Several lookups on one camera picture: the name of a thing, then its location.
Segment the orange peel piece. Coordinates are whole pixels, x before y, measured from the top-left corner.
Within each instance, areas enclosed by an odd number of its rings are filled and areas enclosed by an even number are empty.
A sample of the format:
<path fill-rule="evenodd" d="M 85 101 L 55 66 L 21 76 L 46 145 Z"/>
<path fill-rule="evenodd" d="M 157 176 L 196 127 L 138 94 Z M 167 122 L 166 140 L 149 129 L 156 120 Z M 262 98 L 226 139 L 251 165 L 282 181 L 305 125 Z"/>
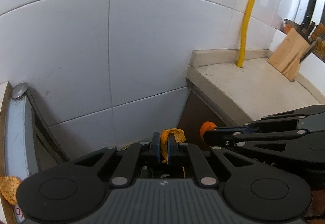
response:
<path fill-rule="evenodd" d="M 210 121 L 206 121 L 202 124 L 202 126 L 200 127 L 200 137 L 203 139 L 204 133 L 210 130 L 215 130 L 217 127 L 216 124 L 214 124 L 213 122 Z"/>
<path fill-rule="evenodd" d="M 172 128 L 162 131 L 160 137 L 161 154 L 164 158 L 164 163 L 169 161 L 169 148 L 172 143 L 183 143 L 186 137 L 182 129 Z"/>

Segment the black trash bin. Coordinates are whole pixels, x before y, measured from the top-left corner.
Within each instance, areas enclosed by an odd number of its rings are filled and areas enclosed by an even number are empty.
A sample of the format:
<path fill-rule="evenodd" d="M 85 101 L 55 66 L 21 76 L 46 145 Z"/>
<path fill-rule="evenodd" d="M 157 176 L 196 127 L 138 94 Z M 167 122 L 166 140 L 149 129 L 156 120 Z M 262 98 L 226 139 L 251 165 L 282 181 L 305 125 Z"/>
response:
<path fill-rule="evenodd" d="M 118 151 L 118 164 L 120 163 L 125 150 Z M 177 167 L 176 169 L 172 169 L 168 163 L 163 162 L 163 156 L 161 154 L 160 147 L 160 165 L 159 166 L 143 166 L 141 169 L 141 174 L 137 178 L 145 178 L 145 179 L 187 179 L 185 178 L 185 171 L 183 167 Z"/>

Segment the wooden knife block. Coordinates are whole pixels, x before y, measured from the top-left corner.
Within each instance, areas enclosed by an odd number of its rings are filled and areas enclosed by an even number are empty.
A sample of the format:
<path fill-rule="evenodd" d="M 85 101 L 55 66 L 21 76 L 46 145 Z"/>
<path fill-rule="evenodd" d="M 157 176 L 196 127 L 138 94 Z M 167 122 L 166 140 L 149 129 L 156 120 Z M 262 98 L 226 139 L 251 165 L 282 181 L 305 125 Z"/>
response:
<path fill-rule="evenodd" d="M 310 44 L 295 29 L 291 29 L 283 42 L 268 59 L 278 72 L 293 82 L 300 68 L 300 61 Z"/>

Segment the pickle jar left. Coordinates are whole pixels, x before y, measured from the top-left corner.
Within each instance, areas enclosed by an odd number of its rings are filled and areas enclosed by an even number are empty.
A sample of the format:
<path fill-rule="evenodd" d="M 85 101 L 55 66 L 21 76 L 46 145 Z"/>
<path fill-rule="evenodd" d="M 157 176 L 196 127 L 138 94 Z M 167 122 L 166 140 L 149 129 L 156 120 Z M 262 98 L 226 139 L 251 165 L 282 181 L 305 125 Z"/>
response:
<path fill-rule="evenodd" d="M 325 40 L 324 38 L 319 38 L 316 42 L 315 49 L 313 53 L 321 60 L 325 59 Z"/>

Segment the yellow gas pipe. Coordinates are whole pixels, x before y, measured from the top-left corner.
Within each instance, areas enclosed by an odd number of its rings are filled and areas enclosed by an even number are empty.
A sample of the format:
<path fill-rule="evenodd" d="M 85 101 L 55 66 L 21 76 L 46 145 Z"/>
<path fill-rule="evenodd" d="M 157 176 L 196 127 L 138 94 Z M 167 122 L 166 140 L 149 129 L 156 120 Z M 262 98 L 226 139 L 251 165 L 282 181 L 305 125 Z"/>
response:
<path fill-rule="evenodd" d="M 256 0 L 248 0 L 246 9 L 244 12 L 244 17 L 242 20 L 241 25 L 241 32 L 240 32 L 240 47 L 238 52 L 238 60 L 236 66 L 242 68 L 244 60 L 245 60 L 245 52 L 246 52 L 246 40 L 247 40 L 247 31 L 248 31 L 248 24 L 251 17 L 251 13 L 254 7 Z"/>

